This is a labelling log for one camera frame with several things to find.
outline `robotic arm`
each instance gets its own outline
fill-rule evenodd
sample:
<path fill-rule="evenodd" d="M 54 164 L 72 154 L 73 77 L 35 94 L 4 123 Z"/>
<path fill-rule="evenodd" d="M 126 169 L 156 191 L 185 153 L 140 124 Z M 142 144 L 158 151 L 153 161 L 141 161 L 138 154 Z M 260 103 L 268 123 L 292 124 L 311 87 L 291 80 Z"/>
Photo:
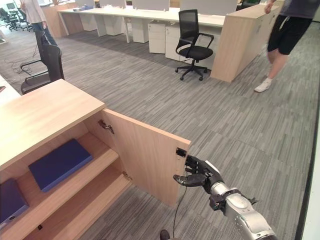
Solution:
<path fill-rule="evenodd" d="M 252 207 L 257 201 L 245 197 L 236 188 L 227 187 L 215 166 L 190 155 L 185 165 L 185 170 L 191 175 L 174 175 L 174 180 L 186 187 L 203 186 L 210 194 L 212 209 L 222 211 L 235 224 L 244 240 L 277 240 L 265 218 Z"/>

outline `door hinge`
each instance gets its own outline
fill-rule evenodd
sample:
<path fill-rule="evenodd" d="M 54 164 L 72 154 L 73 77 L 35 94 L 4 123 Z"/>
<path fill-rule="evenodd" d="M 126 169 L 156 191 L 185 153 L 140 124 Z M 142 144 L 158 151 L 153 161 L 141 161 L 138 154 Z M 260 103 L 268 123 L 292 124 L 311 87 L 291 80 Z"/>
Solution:
<path fill-rule="evenodd" d="M 130 176 L 128 175 L 128 173 L 126 173 L 125 171 L 123 171 L 122 174 L 123 174 L 127 179 L 132 180 L 132 177 L 130 177 Z"/>
<path fill-rule="evenodd" d="M 99 123 L 99 125 L 100 125 L 103 129 L 108 129 L 112 134 L 115 134 L 112 126 L 111 126 L 111 125 L 107 125 L 107 124 L 105 123 L 105 121 L 99 120 L 98 123 Z"/>
<path fill-rule="evenodd" d="M 187 155 L 187 151 L 179 147 L 176 148 L 175 153 L 181 157 L 185 157 Z"/>

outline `blue binder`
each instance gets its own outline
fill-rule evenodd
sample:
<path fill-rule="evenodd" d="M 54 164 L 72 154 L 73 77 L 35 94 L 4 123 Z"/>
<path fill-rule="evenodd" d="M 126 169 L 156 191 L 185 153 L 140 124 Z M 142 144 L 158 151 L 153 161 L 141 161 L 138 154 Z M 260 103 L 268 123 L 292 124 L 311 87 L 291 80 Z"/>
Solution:
<path fill-rule="evenodd" d="M 72 139 L 30 164 L 29 169 L 41 191 L 48 192 L 92 159 L 90 153 Z"/>
<path fill-rule="evenodd" d="M 0 185 L 0 229 L 28 207 L 14 179 L 10 178 Z"/>

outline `chair armrest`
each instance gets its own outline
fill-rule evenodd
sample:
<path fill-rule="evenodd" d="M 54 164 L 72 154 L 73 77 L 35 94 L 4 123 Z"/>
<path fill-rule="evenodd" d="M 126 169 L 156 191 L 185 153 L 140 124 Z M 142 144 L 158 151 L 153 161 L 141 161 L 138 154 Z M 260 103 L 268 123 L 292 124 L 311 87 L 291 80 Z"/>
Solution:
<path fill-rule="evenodd" d="M 47 71 L 43 71 L 43 72 L 39 72 L 39 73 L 37 73 L 37 74 L 35 74 L 35 75 L 32 75 L 32 76 L 28 76 L 28 77 L 26 77 L 26 78 L 24 79 L 24 81 L 25 81 L 27 84 L 29 84 L 29 82 L 28 82 L 29 79 L 33 79 L 34 77 L 40 76 L 40 75 L 45 74 L 45 73 L 47 73 L 47 72 L 48 72 L 48 70 L 47 70 Z"/>
<path fill-rule="evenodd" d="M 25 63 L 21 63 L 21 64 L 20 64 L 20 68 L 21 68 L 21 70 L 23 70 L 22 68 L 23 68 L 24 66 L 27 66 L 27 65 L 30 65 L 30 64 L 35 64 L 35 63 L 37 63 L 37 62 L 41 62 L 41 59 L 39 59 L 39 60 L 34 60 L 34 61 L 28 61 L 28 62 L 25 62 Z"/>
<path fill-rule="evenodd" d="M 181 38 L 181 37 L 180 37 L 179 41 L 182 41 L 182 42 L 187 43 L 187 44 L 185 44 L 185 45 L 190 44 L 191 47 L 194 46 L 194 42 L 193 42 L 193 41 L 189 41 L 189 40 L 183 39 L 183 38 Z M 181 48 L 181 47 L 183 47 L 183 46 L 185 46 L 185 45 L 182 45 L 182 46 L 179 46 L 179 45 L 178 45 L 177 48 L 175 49 L 175 52 L 176 52 L 177 54 L 179 54 L 179 53 L 178 53 L 178 49 Z M 191 47 L 189 48 L 188 52 L 186 53 L 186 56 L 185 56 L 186 58 L 188 58 L 188 55 L 189 55 L 189 52 L 190 52 Z"/>
<path fill-rule="evenodd" d="M 211 40 L 210 40 L 210 42 L 209 42 L 208 46 L 206 47 L 206 48 L 208 49 L 208 48 L 210 47 L 210 45 L 211 45 L 212 41 L 215 39 L 215 36 L 210 35 L 210 34 L 206 34 L 206 33 L 202 33 L 202 32 L 199 32 L 199 33 L 198 33 L 198 36 L 199 36 L 199 35 L 203 35 L 203 36 L 206 36 L 206 37 L 211 38 Z"/>

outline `cabinet door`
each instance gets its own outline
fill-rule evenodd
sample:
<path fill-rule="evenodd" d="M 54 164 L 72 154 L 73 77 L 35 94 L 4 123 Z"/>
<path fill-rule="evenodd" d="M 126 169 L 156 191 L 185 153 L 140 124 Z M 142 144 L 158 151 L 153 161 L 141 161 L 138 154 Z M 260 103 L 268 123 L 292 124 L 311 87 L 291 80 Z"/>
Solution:
<path fill-rule="evenodd" d="M 190 141 L 109 109 L 101 112 L 105 124 L 112 126 L 114 134 L 106 134 L 113 138 L 131 181 L 162 202 L 175 205 L 179 185 L 173 175 L 183 174 L 186 160 L 177 149 L 187 154 Z"/>

